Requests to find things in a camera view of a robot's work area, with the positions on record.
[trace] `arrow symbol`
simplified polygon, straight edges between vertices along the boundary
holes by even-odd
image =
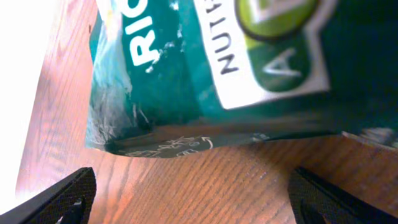
[[[213,143],[211,142],[211,140],[210,140],[209,137],[202,137],[201,139],[202,139],[203,141],[208,141],[208,142],[209,142],[209,144],[210,144],[210,148],[209,148],[209,149],[212,149],[212,148],[213,148]]]

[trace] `plastic packaging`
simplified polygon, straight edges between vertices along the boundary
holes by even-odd
[[[397,1],[97,3],[88,147],[175,157],[396,129]]]

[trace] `brown wood grain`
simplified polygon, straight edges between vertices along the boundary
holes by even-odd
[[[221,147],[176,159],[84,148],[94,0],[57,1],[16,195],[29,198],[93,167],[90,223],[295,223],[287,195],[299,165],[398,217],[398,156],[343,137]]]

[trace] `green circle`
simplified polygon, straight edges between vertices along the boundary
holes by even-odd
[[[236,0],[239,23],[254,39],[275,39],[297,30],[316,6],[317,0]]]

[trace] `wooden table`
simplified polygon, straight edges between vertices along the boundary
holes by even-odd
[[[58,1],[18,177],[30,197],[93,167],[90,223],[295,223],[287,195],[304,166],[398,216],[398,155],[343,137],[221,147],[177,159],[114,156],[84,148],[92,78],[94,0]]]

